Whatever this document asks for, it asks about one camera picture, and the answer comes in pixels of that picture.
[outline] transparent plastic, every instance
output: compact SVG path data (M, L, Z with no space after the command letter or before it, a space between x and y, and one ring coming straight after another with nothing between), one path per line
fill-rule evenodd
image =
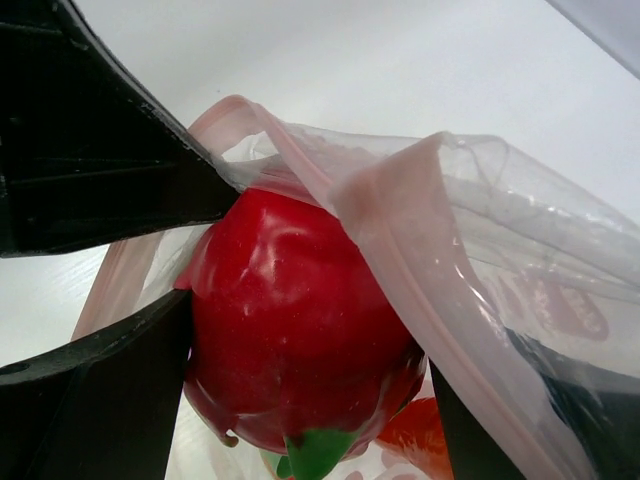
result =
M239 191L274 191L340 219L407 328L526 478L637 475L634 223L496 137L342 134L286 124L241 97L191 131ZM201 233L112 246L77 332L124 316L106 299L135 309L168 291ZM139 257L135 280L116 283L139 252L155 253Z

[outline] green leaf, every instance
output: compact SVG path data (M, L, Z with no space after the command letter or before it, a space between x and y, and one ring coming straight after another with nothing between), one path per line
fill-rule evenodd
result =
M267 452L266 450L260 450L260 455L271 466L271 470L276 473L278 478L286 479L293 475L289 459L285 455Z
M291 471L296 480L322 480L358 438L358 433L309 430L301 437L286 437Z

